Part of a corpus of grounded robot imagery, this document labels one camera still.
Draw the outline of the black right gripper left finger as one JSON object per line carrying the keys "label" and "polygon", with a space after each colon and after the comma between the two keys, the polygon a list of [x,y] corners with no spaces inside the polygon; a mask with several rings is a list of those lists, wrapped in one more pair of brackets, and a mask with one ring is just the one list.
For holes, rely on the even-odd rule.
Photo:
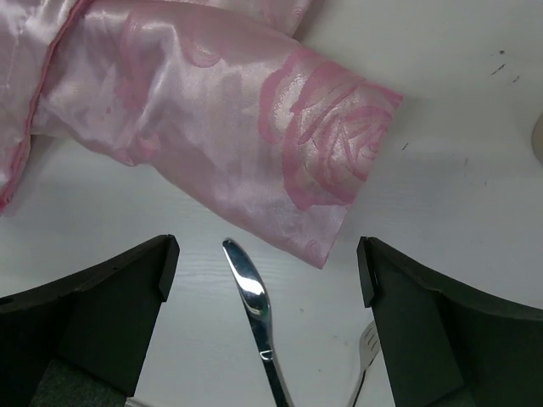
{"label": "black right gripper left finger", "polygon": [[161,235],[1,299],[3,406],[124,406],[134,396],[180,249]]}

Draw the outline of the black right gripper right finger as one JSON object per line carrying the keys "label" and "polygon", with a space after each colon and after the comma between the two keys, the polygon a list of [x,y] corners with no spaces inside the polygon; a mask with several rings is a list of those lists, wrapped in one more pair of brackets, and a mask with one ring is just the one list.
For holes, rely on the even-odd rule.
{"label": "black right gripper right finger", "polygon": [[357,247],[398,406],[540,406],[542,312],[432,270],[375,237]]}

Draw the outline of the silver fork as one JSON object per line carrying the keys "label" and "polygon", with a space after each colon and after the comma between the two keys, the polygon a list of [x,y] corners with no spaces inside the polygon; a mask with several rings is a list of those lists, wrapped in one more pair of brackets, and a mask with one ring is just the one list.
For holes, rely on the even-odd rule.
{"label": "silver fork", "polygon": [[360,355],[360,374],[357,378],[353,393],[350,395],[347,407],[355,407],[357,400],[361,394],[364,381],[366,380],[367,369],[376,358],[381,350],[378,329],[375,321],[370,322],[364,332],[361,334],[359,341]]}

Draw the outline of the silver table knife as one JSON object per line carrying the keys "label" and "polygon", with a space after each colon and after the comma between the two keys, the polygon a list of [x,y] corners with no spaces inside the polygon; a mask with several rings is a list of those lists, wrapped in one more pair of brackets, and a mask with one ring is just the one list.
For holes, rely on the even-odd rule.
{"label": "silver table knife", "polygon": [[265,284],[254,263],[238,243],[227,238],[221,246],[242,299],[275,404],[294,406],[273,345],[272,307]]}

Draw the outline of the pink satin placemat cloth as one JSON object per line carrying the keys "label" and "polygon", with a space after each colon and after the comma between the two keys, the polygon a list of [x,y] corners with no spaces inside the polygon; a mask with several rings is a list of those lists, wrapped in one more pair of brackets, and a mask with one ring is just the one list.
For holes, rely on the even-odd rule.
{"label": "pink satin placemat cloth", "polygon": [[2,206],[66,134],[322,267],[402,97],[295,41],[308,8],[2,2]]}

